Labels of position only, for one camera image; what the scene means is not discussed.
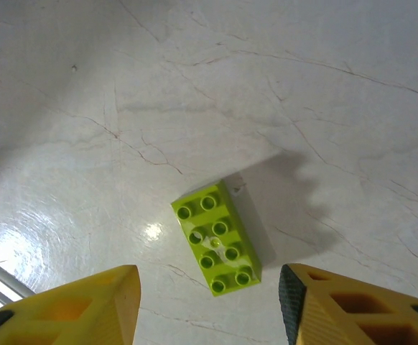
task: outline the marble floor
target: marble floor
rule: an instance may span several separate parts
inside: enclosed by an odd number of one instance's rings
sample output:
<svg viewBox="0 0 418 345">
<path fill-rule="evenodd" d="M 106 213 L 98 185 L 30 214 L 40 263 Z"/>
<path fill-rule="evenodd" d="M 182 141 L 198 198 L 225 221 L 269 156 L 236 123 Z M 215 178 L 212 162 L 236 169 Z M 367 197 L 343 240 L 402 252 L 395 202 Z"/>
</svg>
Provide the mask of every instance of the marble floor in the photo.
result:
<svg viewBox="0 0 418 345">
<path fill-rule="evenodd" d="M 169 204 L 227 178 L 263 282 L 214 298 Z M 418 1 L 0 0 L 0 266 L 139 266 L 134 343 L 285 344 L 280 267 L 418 296 Z"/>
</svg>

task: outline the white marble surface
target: white marble surface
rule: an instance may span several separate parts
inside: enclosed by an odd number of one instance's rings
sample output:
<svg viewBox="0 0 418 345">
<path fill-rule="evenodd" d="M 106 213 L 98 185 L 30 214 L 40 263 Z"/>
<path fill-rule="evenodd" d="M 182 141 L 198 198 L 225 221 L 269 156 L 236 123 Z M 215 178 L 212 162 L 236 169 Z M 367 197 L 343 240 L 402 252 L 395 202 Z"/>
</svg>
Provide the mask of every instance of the white marble surface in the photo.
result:
<svg viewBox="0 0 418 345">
<path fill-rule="evenodd" d="M 169 203 L 227 175 L 265 267 L 213 298 Z M 418 1 L 0 0 L 2 267 L 137 264 L 138 345 L 285 344 L 287 262 L 418 296 Z"/>
</svg>

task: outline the floor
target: floor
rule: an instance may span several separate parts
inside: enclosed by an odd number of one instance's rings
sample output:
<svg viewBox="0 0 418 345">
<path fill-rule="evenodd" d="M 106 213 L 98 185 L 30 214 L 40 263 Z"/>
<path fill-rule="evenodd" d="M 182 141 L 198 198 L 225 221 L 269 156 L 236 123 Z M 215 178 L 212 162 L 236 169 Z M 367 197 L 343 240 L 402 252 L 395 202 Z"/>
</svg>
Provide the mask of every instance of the floor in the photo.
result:
<svg viewBox="0 0 418 345">
<path fill-rule="evenodd" d="M 264 269 L 214 298 L 169 204 L 220 178 Z M 137 345 L 285 344 L 287 262 L 418 296 L 418 1 L 0 0 L 4 269 L 138 265 Z"/>
</svg>

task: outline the lime green brick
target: lime green brick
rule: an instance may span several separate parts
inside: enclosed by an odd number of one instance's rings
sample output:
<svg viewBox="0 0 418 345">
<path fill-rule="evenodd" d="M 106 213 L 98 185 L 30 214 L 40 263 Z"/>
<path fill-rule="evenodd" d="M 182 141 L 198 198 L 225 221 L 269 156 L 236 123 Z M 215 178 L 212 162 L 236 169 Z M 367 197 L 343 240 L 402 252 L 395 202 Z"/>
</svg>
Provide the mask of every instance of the lime green brick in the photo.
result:
<svg viewBox="0 0 418 345">
<path fill-rule="evenodd" d="M 223 181 L 171 206 L 214 296 L 260 282 L 259 258 Z"/>
</svg>

